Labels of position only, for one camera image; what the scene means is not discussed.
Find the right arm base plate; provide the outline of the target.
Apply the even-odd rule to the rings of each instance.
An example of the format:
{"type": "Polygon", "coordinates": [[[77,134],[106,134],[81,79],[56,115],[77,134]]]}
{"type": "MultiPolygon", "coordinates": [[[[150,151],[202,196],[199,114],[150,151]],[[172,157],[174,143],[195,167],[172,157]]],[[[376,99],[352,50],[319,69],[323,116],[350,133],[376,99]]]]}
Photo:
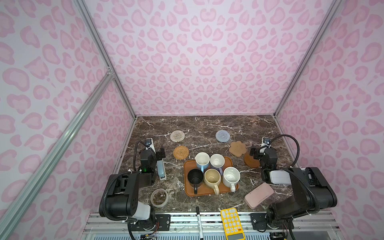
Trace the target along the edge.
{"type": "Polygon", "coordinates": [[[256,230],[260,233],[266,232],[268,229],[268,222],[266,217],[266,213],[251,213],[250,218],[253,230],[256,230]]]}

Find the grey blue woven coaster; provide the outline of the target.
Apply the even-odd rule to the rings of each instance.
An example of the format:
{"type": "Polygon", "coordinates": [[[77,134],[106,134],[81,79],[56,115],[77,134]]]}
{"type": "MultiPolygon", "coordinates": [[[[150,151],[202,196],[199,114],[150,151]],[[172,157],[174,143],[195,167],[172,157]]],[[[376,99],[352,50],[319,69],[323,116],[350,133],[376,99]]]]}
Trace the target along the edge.
{"type": "Polygon", "coordinates": [[[230,134],[225,130],[219,130],[216,132],[215,137],[220,143],[226,143],[230,140],[230,134]]]}

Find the lavender mug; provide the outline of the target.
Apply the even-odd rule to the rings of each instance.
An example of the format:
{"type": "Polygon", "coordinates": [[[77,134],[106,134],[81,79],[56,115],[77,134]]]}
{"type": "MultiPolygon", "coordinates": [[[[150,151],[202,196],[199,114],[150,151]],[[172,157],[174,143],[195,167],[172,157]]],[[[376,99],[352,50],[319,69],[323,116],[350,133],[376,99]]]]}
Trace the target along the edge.
{"type": "Polygon", "coordinates": [[[210,157],[210,164],[211,167],[215,170],[217,170],[220,175],[223,175],[223,167],[225,165],[225,158],[220,154],[213,154],[210,157]]]}

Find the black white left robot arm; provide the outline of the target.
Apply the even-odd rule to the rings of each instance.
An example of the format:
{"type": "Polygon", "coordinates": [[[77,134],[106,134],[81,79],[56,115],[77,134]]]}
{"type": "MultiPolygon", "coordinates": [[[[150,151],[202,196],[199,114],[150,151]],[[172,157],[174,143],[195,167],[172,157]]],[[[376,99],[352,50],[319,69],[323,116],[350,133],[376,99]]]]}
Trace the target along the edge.
{"type": "Polygon", "coordinates": [[[139,189],[152,186],[156,177],[167,179],[163,159],[164,148],[155,150],[152,138],[138,141],[145,147],[140,151],[140,169],[109,176],[99,205],[99,214],[112,221],[131,222],[149,228],[156,224],[154,207],[139,201],[139,189]]]}

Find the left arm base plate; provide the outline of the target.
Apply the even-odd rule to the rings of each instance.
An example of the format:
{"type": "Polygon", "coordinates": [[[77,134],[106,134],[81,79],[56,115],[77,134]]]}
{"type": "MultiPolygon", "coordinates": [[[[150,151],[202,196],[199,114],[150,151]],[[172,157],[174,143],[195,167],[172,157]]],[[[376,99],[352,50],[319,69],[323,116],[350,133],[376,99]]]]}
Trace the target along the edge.
{"type": "Polygon", "coordinates": [[[132,231],[154,232],[168,231],[171,224],[171,215],[154,214],[150,215],[147,220],[138,220],[137,222],[128,223],[132,231]]]}

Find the multicolour woven round coaster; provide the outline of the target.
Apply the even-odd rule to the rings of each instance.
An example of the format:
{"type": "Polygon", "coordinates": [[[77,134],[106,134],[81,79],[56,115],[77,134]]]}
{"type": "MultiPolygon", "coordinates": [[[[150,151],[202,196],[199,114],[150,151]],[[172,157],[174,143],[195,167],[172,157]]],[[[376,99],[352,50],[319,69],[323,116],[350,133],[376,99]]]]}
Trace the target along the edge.
{"type": "Polygon", "coordinates": [[[183,131],[180,131],[180,130],[173,131],[170,134],[170,139],[171,139],[171,141],[173,141],[175,143],[181,142],[185,139],[185,133],[183,131]]]}

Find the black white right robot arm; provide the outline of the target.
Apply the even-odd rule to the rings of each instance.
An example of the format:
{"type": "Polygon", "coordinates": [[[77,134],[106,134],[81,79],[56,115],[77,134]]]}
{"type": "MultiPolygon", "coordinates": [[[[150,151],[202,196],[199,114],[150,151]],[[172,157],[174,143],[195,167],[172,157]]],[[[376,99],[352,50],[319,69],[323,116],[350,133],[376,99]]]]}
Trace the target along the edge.
{"type": "Polygon", "coordinates": [[[250,156],[259,160],[261,176],[267,184],[272,182],[272,172],[282,171],[287,174],[293,189],[293,195],[278,203],[271,204],[266,213],[266,225],[271,229],[278,229],[287,224],[293,228],[293,220],[320,210],[333,208],[337,205],[336,193],[317,167],[296,168],[300,156],[299,142],[291,135],[278,135],[274,138],[264,137],[260,147],[251,147],[250,156]],[[293,163],[288,168],[277,169],[278,154],[272,143],[278,138],[292,139],[297,147],[293,163]]]}

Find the light blue mug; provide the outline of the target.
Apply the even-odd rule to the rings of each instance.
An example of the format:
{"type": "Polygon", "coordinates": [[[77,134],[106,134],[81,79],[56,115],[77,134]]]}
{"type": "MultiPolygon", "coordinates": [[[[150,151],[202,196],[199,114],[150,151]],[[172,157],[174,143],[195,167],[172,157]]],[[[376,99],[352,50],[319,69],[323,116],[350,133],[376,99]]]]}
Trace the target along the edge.
{"type": "Polygon", "coordinates": [[[210,156],[207,153],[201,152],[195,156],[196,165],[203,173],[210,165],[210,156]]]}

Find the brown wooden round coaster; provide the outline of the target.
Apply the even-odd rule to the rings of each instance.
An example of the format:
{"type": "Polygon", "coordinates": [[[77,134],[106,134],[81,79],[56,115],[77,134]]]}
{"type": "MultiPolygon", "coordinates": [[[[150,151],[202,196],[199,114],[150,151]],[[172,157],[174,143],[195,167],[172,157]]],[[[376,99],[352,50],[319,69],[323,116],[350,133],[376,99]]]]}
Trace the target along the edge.
{"type": "Polygon", "coordinates": [[[254,157],[251,156],[249,152],[245,153],[245,155],[244,155],[244,162],[250,168],[258,168],[258,167],[260,167],[260,161],[259,160],[255,160],[254,157]]]}

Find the cork flower shaped coaster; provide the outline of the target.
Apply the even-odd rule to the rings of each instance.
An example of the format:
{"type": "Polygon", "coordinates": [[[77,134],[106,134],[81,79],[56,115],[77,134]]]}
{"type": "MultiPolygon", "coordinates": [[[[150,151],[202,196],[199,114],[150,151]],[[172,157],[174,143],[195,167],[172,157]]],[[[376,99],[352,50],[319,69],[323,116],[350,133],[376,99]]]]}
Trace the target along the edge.
{"type": "Polygon", "coordinates": [[[247,152],[247,147],[241,141],[232,142],[230,144],[229,152],[232,155],[240,158],[242,155],[244,155],[247,152]]]}

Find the woven rattan round coaster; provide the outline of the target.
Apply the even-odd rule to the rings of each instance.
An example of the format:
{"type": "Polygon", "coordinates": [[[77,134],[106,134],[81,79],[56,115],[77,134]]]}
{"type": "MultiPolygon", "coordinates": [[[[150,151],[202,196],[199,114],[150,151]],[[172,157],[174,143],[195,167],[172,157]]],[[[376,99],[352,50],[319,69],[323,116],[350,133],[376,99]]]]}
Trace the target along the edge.
{"type": "Polygon", "coordinates": [[[184,160],[186,159],[188,156],[189,156],[189,149],[185,146],[178,146],[174,149],[173,151],[173,156],[177,159],[177,160],[184,160]]]}

